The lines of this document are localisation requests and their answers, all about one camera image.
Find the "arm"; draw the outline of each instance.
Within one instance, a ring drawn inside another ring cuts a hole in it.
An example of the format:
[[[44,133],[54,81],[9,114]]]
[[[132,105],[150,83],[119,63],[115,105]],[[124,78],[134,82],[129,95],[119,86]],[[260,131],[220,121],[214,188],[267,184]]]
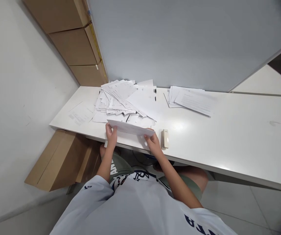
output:
[[[194,193],[187,187],[169,160],[163,154],[157,135],[154,134],[150,138],[146,135],[144,137],[151,153],[153,153],[158,160],[162,171],[168,180],[174,198],[181,201],[189,208],[203,208]]]
[[[117,129],[118,127],[115,126],[113,127],[113,131],[112,131],[110,124],[109,123],[106,124],[106,135],[107,135],[108,145],[106,148],[105,155],[102,158],[102,162],[96,174],[104,178],[108,183],[110,181],[112,155],[115,145],[117,143]]]

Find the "person's right hand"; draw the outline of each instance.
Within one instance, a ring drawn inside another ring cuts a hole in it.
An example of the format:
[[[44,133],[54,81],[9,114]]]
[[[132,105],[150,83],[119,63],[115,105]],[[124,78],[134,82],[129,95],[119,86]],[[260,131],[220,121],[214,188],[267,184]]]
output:
[[[161,150],[160,142],[159,142],[159,139],[158,139],[156,133],[154,133],[152,137],[144,135],[144,138],[148,144],[148,147],[149,147],[151,153],[156,158],[159,157],[162,154],[162,150]]]

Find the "pile of papers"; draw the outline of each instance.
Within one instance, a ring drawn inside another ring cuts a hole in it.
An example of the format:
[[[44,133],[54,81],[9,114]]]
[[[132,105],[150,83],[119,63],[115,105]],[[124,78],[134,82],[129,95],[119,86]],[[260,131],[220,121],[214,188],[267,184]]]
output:
[[[189,108],[206,116],[213,115],[217,99],[205,90],[171,86],[164,92],[169,108]]]
[[[154,126],[159,119],[153,81],[114,81],[101,86],[93,122],[121,121],[136,126]]]

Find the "knee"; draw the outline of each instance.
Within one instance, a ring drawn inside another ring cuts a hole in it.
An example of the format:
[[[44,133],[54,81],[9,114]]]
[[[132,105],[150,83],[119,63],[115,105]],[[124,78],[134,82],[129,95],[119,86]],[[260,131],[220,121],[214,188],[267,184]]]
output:
[[[205,172],[205,170],[196,167],[196,166],[190,166],[190,172],[193,173],[194,175],[198,175],[200,178],[202,178],[206,183],[208,183],[208,175]]]

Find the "stacked cardboard boxes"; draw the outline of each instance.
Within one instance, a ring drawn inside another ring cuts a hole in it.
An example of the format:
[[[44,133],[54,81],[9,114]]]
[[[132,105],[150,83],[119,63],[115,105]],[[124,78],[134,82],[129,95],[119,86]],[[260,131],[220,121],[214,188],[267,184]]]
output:
[[[86,0],[23,1],[81,86],[107,83]]]
[[[24,182],[48,192],[87,182],[101,164],[99,147],[83,135],[57,130]]]

